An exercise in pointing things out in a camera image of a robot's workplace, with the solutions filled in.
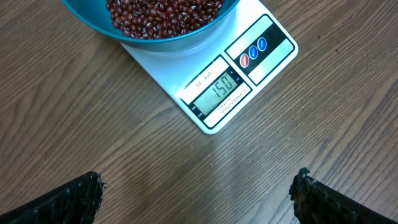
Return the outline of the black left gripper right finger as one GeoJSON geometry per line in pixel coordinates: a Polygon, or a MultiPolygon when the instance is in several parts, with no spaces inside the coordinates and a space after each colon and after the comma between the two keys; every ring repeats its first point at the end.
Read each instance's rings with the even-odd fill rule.
{"type": "Polygon", "coordinates": [[[397,224],[310,177],[301,168],[289,189],[294,215],[301,224],[397,224]]]}

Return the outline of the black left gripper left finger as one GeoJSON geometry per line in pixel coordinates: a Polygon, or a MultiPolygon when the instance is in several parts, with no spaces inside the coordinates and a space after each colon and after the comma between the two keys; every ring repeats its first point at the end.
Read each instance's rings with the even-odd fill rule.
{"type": "Polygon", "coordinates": [[[93,224],[106,183],[89,171],[1,215],[3,224],[93,224]]]}

